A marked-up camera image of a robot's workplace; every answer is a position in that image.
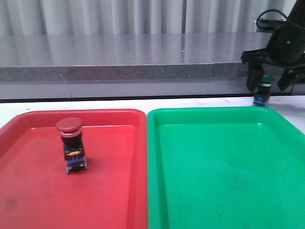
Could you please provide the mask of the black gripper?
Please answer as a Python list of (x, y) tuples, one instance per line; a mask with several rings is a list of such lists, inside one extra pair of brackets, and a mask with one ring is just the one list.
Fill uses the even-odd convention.
[[(285, 21), (263, 19), (269, 12), (281, 14)], [(255, 91), (264, 75), (263, 63), (286, 68), (277, 83), (280, 91), (294, 84), (304, 84), (305, 2), (297, 0), (288, 16), (280, 10), (266, 10), (255, 23), (259, 31), (272, 35), (264, 49), (244, 51), (241, 56), (242, 63), (248, 63), (246, 87), (249, 92)]]

